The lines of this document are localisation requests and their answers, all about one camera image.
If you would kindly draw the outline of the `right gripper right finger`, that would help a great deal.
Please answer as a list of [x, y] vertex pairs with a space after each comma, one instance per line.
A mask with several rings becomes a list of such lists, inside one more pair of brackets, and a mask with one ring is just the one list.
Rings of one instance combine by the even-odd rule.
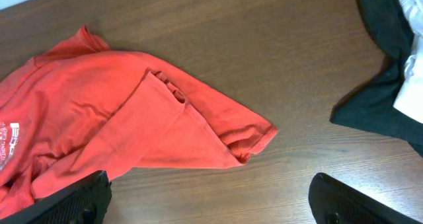
[[317, 224], [422, 224], [323, 172], [313, 177], [308, 201]]

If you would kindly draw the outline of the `red t-shirt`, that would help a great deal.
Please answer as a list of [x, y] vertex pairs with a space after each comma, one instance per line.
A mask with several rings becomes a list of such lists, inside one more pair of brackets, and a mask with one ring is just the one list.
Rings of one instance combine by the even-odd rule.
[[1, 82], [1, 217], [98, 170], [238, 167], [277, 132], [179, 68], [82, 27]]

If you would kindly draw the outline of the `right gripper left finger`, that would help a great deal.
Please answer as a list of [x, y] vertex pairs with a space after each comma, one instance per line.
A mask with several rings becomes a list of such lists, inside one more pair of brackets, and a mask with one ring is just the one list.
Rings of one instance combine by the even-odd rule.
[[2, 219], [1, 224], [102, 224], [111, 199], [111, 182], [99, 170]]

